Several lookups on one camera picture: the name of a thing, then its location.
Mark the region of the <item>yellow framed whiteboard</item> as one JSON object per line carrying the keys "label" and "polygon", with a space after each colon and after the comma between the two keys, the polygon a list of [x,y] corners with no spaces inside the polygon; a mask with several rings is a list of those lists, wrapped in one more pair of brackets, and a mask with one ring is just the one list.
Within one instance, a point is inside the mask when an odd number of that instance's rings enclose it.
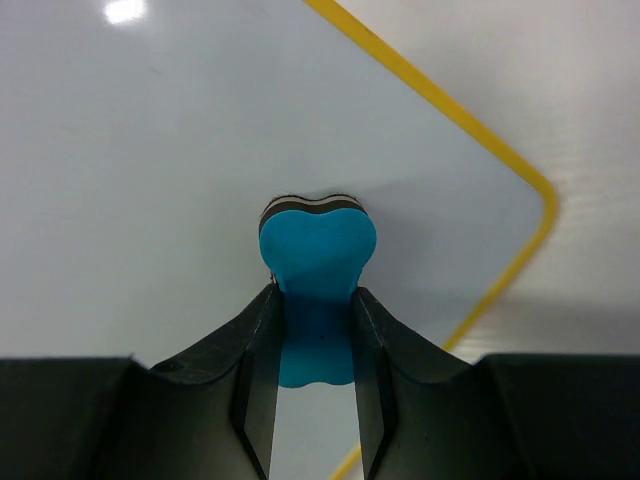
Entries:
{"label": "yellow framed whiteboard", "polygon": [[267,203],[333,193],[377,230],[362,283],[447,347],[558,210],[335,1],[2,3],[1,362],[170,357],[267,283]]}

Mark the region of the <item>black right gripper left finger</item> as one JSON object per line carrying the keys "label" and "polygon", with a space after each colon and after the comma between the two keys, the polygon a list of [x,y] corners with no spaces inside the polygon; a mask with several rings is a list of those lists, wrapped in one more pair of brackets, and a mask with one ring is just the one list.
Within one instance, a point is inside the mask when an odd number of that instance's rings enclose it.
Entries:
{"label": "black right gripper left finger", "polygon": [[283,337],[265,287],[234,319],[146,368],[130,357],[5,358],[5,479],[265,479]]}

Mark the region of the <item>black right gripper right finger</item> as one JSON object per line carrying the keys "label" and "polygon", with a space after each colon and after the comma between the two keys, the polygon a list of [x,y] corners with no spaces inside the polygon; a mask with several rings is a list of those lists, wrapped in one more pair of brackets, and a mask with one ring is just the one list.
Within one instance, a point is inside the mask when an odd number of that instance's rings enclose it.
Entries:
{"label": "black right gripper right finger", "polygon": [[635,355],[491,354],[469,364],[351,300],[368,479],[635,479]]}

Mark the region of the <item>blue whiteboard eraser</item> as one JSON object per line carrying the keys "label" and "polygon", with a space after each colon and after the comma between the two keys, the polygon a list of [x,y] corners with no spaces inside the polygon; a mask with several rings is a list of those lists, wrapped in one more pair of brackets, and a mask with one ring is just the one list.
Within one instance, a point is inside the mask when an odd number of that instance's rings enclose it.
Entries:
{"label": "blue whiteboard eraser", "polygon": [[276,197],[261,214],[258,243],[284,302],[280,386],[352,383],[351,297],[377,244],[363,205],[345,194]]}

